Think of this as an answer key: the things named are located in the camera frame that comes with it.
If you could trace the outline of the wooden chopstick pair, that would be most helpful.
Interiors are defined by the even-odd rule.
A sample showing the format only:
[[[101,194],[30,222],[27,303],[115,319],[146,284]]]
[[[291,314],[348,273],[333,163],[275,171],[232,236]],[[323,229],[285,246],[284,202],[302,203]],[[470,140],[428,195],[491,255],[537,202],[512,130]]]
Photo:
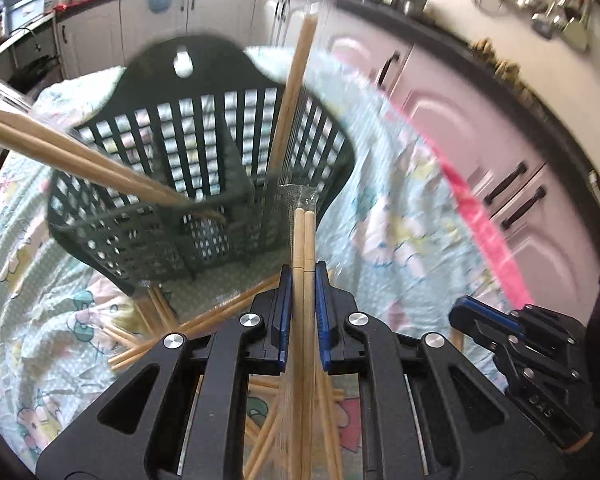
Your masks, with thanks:
[[[315,223],[316,191],[300,184],[283,186],[290,220],[292,312],[284,392],[286,473],[312,477],[315,390]]]

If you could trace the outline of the wooden chopsticks in basket left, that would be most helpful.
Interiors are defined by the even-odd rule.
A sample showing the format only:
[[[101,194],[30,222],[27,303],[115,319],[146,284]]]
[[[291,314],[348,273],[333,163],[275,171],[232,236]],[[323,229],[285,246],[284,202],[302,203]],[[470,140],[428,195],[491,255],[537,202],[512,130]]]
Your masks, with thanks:
[[[0,107],[0,145],[67,174],[159,206],[193,206],[186,196],[88,148],[57,129]]]

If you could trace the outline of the wooden chopsticks in basket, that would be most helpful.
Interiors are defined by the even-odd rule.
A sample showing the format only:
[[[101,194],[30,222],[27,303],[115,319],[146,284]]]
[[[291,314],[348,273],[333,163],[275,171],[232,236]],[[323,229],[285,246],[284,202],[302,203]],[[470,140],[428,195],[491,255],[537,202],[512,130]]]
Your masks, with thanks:
[[[88,148],[57,129],[0,107],[0,145],[67,174],[159,206],[193,206],[186,196]]]
[[[277,174],[282,168],[287,151],[288,140],[294,113],[302,89],[304,72],[308,64],[315,31],[317,29],[318,14],[306,14],[298,37],[294,57],[292,58],[285,90],[280,102],[280,109],[273,136],[270,157],[268,158],[268,173]]]

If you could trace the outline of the ginger root on counter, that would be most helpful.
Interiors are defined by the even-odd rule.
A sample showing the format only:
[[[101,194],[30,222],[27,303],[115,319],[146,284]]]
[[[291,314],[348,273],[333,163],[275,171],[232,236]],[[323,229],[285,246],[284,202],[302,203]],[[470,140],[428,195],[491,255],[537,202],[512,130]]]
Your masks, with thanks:
[[[514,61],[498,58],[490,38],[479,39],[469,45],[471,54],[478,58],[501,81],[512,90],[519,101],[528,107],[542,110],[542,103],[533,90],[520,78],[520,65]]]

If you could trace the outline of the dark green perforated utensil basket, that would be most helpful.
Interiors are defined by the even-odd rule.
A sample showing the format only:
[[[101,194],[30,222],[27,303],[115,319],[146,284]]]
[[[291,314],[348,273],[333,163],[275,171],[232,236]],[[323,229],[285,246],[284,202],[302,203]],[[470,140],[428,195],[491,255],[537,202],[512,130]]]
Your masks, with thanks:
[[[290,237],[291,187],[315,192],[324,214],[354,167],[346,130],[302,91],[282,166],[268,169],[283,92],[223,37],[181,36],[147,47],[73,135],[183,194],[185,206],[154,205],[55,171],[50,235],[126,294],[143,281],[193,278],[274,254]]]

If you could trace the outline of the black kitchen countertop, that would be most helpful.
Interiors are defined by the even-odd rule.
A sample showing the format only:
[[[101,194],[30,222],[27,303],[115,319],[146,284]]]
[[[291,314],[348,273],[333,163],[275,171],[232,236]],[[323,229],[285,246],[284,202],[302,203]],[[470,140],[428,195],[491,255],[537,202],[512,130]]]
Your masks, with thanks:
[[[65,21],[114,0],[85,0],[56,12]],[[495,75],[495,68],[479,58],[470,43],[429,18],[409,18],[387,3],[365,0],[332,0],[339,10],[349,12],[389,34],[419,46],[457,70],[510,118],[531,143],[547,157],[566,186],[577,210],[600,244],[600,174],[585,154],[573,132],[533,90],[524,96],[513,84]]]

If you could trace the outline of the metal storage shelf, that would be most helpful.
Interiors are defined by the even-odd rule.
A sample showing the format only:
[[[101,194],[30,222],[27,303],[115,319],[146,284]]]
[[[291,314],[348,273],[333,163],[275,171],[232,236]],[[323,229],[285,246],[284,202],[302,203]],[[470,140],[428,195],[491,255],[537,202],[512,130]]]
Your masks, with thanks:
[[[64,80],[55,25],[50,12],[1,40],[1,82],[36,100],[45,88]]]

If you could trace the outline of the Hello Kitty patterned tablecloth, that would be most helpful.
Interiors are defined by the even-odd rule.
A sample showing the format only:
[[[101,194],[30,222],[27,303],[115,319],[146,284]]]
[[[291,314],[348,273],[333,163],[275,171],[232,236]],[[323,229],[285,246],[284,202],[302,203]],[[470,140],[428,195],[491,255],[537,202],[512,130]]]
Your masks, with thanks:
[[[355,68],[314,51],[304,80],[355,152],[316,233],[317,258],[398,333],[446,333],[455,300],[530,301],[504,238],[456,170]],[[46,223],[52,172],[17,153],[0,169],[0,433],[28,467],[113,381],[114,325],[140,338],[134,299],[68,255]]]

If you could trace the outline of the metal kettle on counter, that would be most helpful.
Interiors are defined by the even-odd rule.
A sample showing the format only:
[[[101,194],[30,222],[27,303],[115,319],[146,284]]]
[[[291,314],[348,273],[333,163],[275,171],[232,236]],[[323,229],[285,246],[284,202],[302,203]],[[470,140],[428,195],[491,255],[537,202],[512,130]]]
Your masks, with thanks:
[[[391,0],[390,6],[404,15],[416,18],[424,14],[428,0]]]

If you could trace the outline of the loose wooden chopsticks on table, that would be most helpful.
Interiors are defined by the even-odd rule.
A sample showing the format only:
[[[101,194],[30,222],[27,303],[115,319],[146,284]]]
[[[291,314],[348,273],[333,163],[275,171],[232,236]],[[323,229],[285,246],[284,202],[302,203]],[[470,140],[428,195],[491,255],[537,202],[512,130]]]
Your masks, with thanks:
[[[178,324],[158,288],[140,305],[152,338],[102,329],[125,350],[110,356],[121,408],[99,412],[137,438],[130,479],[309,479],[343,476],[334,387],[318,356],[314,278],[276,276]]]

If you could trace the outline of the wooden chopsticks in basket right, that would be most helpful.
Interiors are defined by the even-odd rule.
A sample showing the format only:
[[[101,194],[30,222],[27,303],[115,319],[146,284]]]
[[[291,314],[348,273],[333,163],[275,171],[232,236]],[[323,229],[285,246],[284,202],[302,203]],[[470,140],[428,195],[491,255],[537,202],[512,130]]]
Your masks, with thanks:
[[[270,157],[268,158],[268,173],[277,174],[282,168],[287,151],[288,140],[294,113],[302,89],[304,72],[308,64],[315,31],[317,29],[318,14],[306,14],[298,37],[294,57],[292,58],[285,90],[280,102],[280,109],[273,136]]]

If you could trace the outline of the green hanging spatula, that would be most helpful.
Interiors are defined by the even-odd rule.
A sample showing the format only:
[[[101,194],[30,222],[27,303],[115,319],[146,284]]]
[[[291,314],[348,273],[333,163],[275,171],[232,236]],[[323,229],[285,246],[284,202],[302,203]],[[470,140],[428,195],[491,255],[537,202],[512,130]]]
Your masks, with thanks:
[[[575,51],[585,52],[588,50],[588,20],[594,1],[584,0],[581,17],[578,20],[572,18],[562,30],[562,40]]]

